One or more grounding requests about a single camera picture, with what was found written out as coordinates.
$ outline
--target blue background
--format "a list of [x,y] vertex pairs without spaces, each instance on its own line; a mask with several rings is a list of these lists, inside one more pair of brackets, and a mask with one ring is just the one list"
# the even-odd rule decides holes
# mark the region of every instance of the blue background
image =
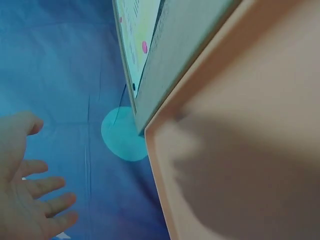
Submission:
[[0,0],[0,115],[31,110],[44,128],[26,158],[43,159],[77,194],[73,240],[166,240],[147,157],[117,157],[105,116],[130,106],[110,0]]

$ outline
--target polka dot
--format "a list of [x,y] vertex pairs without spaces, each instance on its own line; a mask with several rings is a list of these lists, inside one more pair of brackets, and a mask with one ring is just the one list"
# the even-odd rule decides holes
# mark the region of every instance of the polka dot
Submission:
[[143,41],[142,42],[142,51],[146,54],[148,52],[148,46],[147,46],[147,42]]
[[138,135],[131,107],[122,106],[108,113],[101,125],[107,147],[123,160],[135,162],[145,158],[145,138]]

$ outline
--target blue sheet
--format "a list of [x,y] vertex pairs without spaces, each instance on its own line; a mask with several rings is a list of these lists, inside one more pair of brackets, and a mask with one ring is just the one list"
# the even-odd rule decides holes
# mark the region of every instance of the blue sheet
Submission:
[[111,1],[0,0],[0,53],[0,115],[44,119],[26,158],[47,161],[37,178],[65,177],[47,198],[77,194],[78,223],[55,239],[169,239],[148,157],[125,161],[101,135],[130,106]]

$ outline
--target pink dot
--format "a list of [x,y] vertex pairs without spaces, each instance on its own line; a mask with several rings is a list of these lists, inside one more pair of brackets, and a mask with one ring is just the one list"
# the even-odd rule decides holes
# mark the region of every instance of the pink dot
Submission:
[[142,51],[146,54],[148,52],[148,46],[146,41],[142,42]]

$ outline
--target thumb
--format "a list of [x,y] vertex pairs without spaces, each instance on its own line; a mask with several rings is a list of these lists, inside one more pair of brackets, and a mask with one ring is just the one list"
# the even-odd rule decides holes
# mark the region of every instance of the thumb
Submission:
[[31,112],[0,118],[0,178],[13,179],[25,155],[27,136],[38,133],[43,124]]

